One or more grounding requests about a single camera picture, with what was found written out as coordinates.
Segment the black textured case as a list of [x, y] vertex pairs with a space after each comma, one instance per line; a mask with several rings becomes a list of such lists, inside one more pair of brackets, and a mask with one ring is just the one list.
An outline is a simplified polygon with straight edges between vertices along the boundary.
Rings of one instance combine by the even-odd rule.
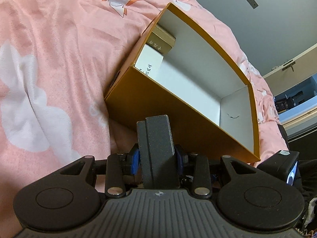
[[145, 189], [178, 189], [180, 179], [169, 117], [157, 115], [137, 122], [142, 181]]

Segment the white long box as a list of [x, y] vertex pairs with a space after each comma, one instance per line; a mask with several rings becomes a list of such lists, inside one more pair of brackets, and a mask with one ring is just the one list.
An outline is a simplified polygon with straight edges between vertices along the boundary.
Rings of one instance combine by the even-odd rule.
[[154, 79], [158, 74], [162, 61], [163, 55], [145, 44], [137, 61], [135, 62], [135, 68]]

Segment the gold brown small box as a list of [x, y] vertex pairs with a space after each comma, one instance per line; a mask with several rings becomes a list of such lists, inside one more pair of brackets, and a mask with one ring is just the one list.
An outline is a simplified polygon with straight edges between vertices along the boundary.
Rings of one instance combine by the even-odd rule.
[[175, 45], [176, 38], [165, 29], [156, 25], [146, 44], [158, 51], [162, 55], [166, 55]]

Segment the orange cardboard storage box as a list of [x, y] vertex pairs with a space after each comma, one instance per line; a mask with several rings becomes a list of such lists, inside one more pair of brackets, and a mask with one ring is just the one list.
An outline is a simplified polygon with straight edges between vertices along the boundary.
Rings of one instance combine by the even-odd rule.
[[[154, 79], [137, 68], [153, 28], [176, 38]], [[253, 87], [227, 52], [179, 6], [169, 3], [150, 23], [105, 96], [111, 119], [135, 129], [138, 121], [166, 114], [174, 142], [217, 160], [260, 159]]]

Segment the pink patterned duvet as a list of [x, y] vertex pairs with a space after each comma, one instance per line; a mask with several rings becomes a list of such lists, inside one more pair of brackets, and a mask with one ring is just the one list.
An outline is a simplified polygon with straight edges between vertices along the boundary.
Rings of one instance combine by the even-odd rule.
[[261, 160], [286, 149], [266, 81], [231, 29], [196, 0], [1, 0], [1, 237], [21, 229], [13, 212], [21, 188], [84, 155], [104, 159], [136, 143], [134, 131], [109, 119], [104, 93], [168, 3], [251, 82]]

